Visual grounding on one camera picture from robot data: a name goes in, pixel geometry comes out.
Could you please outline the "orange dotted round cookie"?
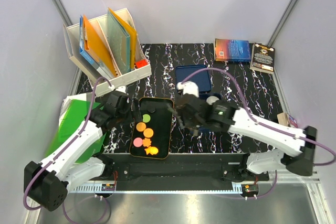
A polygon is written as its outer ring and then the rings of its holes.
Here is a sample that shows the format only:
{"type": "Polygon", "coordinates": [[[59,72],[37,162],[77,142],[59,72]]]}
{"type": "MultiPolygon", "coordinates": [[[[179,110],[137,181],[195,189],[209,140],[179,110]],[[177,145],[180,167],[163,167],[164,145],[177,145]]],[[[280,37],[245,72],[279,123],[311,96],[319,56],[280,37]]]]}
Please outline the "orange dotted round cookie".
{"type": "Polygon", "coordinates": [[[139,122],[136,124],[136,130],[143,132],[146,129],[146,124],[144,122],[139,122]]]}

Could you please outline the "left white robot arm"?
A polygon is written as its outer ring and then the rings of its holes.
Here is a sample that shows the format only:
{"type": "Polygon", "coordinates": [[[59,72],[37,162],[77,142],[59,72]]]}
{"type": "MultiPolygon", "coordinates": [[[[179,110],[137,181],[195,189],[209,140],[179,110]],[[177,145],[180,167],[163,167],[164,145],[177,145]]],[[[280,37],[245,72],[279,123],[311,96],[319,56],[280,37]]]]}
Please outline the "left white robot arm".
{"type": "Polygon", "coordinates": [[[130,99],[118,90],[112,91],[103,104],[91,106],[84,121],[63,144],[39,163],[31,161],[25,166],[24,206],[36,209],[28,206],[30,198],[39,208],[54,211],[76,187],[93,178],[109,179],[115,174],[114,160],[101,151],[80,165],[77,159],[113,127],[141,120],[138,99],[130,99]]]}

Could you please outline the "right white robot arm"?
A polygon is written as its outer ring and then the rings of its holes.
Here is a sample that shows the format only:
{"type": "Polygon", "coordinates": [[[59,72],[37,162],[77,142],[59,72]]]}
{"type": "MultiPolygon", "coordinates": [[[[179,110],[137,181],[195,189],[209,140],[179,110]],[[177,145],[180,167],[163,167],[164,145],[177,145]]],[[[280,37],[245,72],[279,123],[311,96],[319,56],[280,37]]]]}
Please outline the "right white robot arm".
{"type": "Polygon", "coordinates": [[[183,95],[175,106],[169,105],[167,109],[177,117],[182,128],[239,134],[273,146],[273,151],[244,156],[238,167],[239,176],[244,180],[278,169],[306,177],[313,173],[317,131],[310,126],[303,130],[286,127],[255,118],[224,100],[208,103],[192,94],[183,95]]]}

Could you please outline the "black sandwich cookie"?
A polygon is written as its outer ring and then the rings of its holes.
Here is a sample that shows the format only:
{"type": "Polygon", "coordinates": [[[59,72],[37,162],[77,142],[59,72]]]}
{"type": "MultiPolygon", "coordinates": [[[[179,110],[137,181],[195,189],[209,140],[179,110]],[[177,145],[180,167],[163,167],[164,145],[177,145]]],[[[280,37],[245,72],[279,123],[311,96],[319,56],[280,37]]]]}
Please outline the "black sandwich cookie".
{"type": "Polygon", "coordinates": [[[147,111],[148,111],[149,113],[154,113],[154,112],[156,111],[156,107],[155,107],[155,106],[148,106],[148,107],[147,107],[147,111]]]}

